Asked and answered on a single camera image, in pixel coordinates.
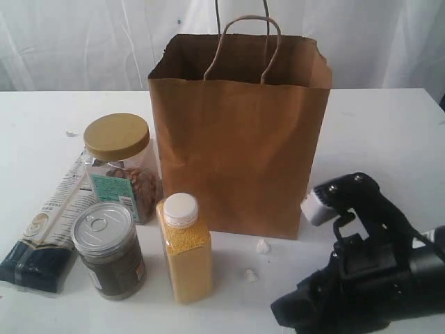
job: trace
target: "white backdrop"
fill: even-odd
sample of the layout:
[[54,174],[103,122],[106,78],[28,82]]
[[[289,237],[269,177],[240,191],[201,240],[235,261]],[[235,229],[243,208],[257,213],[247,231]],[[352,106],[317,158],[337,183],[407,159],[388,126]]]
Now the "white backdrop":
[[[283,34],[318,40],[335,88],[445,93],[445,0],[269,0]],[[0,90],[145,90],[176,33],[215,33],[213,0],[0,0]],[[220,0],[222,24],[261,0]],[[242,22],[233,32],[265,33]]]

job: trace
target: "white table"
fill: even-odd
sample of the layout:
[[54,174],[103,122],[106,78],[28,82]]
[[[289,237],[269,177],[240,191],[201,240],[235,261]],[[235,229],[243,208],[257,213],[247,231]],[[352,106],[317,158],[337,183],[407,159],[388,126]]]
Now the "white table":
[[[22,235],[42,202],[83,148],[82,133],[107,113],[131,112],[149,121],[149,93],[0,93],[2,175],[0,257]],[[445,223],[445,113],[421,89],[333,90],[310,186],[362,170],[420,230]],[[350,226],[349,232],[362,231]],[[148,277],[130,299],[112,302],[94,290],[77,259],[63,293],[48,298],[0,284],[1,333],[292,333],[269,309],[277,297],[324,267],[332,226],[304,219],[299,241],[269,239],[273,250],[255,253],[258,237],[213,233],[216,291],[199,303],[175,305],[155,222],[138,227]],[[247,283],[245,268],[259,281]],[[445,317],[397,321],[381,333],[443,333]]]

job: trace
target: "metal can lid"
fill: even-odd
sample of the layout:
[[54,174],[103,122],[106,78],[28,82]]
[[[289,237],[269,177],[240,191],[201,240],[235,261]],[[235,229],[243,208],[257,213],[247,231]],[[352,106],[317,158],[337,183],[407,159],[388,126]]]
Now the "metal can lid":
[[71,229],[74,246],[80,254],[88,257],[112,255],[135,235],[130,211],[116,202],[101,202],[89,207]]

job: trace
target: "yellow bottle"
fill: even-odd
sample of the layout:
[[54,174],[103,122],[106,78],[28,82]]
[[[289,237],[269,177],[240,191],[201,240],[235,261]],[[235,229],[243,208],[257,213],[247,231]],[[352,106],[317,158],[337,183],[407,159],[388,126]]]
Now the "yellow bottle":
[[211,237],[196,199],[175,193],[156,206],[175,301],[191,303],[213,290]]

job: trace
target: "tin can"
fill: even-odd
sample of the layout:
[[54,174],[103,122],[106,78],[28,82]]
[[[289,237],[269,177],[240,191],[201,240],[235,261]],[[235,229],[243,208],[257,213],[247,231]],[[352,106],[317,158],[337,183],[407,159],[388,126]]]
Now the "tin can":
[[115,202],[89,207],[71,230],[72,241],[97,291],[121,300],[143,283],[145,265],[131,212]]

